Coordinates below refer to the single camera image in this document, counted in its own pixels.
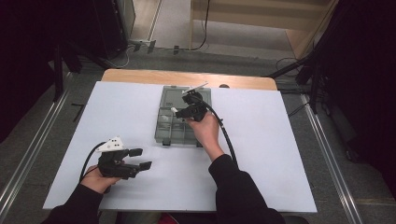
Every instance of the white board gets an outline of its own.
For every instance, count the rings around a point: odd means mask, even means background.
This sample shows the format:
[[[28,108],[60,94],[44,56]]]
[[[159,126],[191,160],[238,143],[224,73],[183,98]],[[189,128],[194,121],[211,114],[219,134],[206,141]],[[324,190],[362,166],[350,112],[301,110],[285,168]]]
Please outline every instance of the white board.
[[[152,161],[151,169],[121,180],[100,209],[215,211],[216,185],[202,148],[157,144],[154,133],[163,86],[97,82],[49,191],[44,209],[64,204],[82,165],[98,143],[119,135],[143,155],[126,163]],[[317,212],[287,112],[278,91],[212,88],[212,106],[230,136],[241,170],[250,173],[269,207],[279,212]],[[226,141],[219,142],[229,154]],[[89,165],[97,163],[94,153]]]

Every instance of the transparent plastic box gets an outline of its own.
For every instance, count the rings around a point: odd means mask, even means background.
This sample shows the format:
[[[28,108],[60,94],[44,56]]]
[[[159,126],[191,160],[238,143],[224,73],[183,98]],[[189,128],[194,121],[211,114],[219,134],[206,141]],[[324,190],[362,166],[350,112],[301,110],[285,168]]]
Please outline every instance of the transparent plastic box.
[[[196,145],[201,144],[196,140],[190,125],[183,119],[177,119],[171,108],[177,110],[186,108],[188,105],[182,99],[182,92],[188,87],[164,86],[161,97],[160,108],[158,110],[157,126],[155,129],[155,140],[163,146],[171,144]],[[208,88],[200,88],[195,91],[201,93],[203,100],[209,105],[211,102],[211,91]]]

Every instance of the metal rail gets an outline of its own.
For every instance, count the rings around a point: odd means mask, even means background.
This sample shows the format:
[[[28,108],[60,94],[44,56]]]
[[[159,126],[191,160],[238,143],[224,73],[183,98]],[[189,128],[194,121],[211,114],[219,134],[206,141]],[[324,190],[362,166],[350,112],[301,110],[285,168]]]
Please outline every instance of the metal rail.
[[[302,95],[302,101],[303,104],[308,103],[308,96]],[[309,105],[305,106],[305,111],[309,117],[309,120],[311,121],[315,135],[317,136],[324,160],[326,161],[327,167],[329,168],[332,181],[335,185],[335,188],[337,189],[341,204],[344,206],[349,223],[362,224],[363,220],[361,218],[361,214],[359,213],[352,194],[349,191],[347,182],[344,179],[340,167],[338,166],[338,163],[332,154],[332,148],[330,147],[329,141],[327,140],[327,137],[322,129],[318,115],[314,114]]]
[[[49,112],[47,113],[46,117],[44,118],[43,122],[40,125],[35,137],[33,138],[30,146],[27,148],[23,158],[21,159],[20,164],[18,165],[17,169],[15,170],[14,174],[4,187],[0,197],[0,223],[3,223],[6,219],[6,215],[8,213],[9,208],[13,204],[15,198],[18,195],[18,192],[21,189],[23,181],[25,180],[26,176],[29,174],[30,169],[35,162],[35,158],[37,157],[41,147],[43,146],[50,129],[55,122],[56,118],[61,111],[64,101],[66,100],[68,93],[70,91],[70,86],[74,80],[73,74],[68,73],[65,77],[66,86],[64,93],[60,96],[58,102],[52,103],[51,107],[49,108]]]

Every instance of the left hand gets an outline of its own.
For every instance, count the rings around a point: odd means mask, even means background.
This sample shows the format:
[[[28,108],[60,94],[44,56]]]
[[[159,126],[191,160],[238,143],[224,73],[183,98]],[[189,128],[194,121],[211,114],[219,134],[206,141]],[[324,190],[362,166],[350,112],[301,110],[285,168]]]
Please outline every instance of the left hand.
[[[119,180],[121,180],[120,177],[103,177],[97,165],[94,165],[88,168],[87,174],[81,180],[80,184],[103,194],[109,186],[116,184]]]

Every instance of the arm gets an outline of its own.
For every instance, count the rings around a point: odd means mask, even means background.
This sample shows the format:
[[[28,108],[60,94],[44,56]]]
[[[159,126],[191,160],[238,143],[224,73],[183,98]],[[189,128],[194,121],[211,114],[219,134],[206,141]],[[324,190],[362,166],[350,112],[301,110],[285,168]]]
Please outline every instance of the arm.
[[[275,209],[267,207],[250,175],[240,171],[231,157],[224,154],[219,146],[219,124],[216,118],[206,113],[200,122],[192,119],[187,119],[187,122],[212,160],[209,173],[218,187],[216,207],[219,224],[285,223]]]
[[[103,193],[119,180],[115,177],[102,177],[96,166],[90,167],[67,202],[52,209],[42,224],[99,223],[97,212]]]

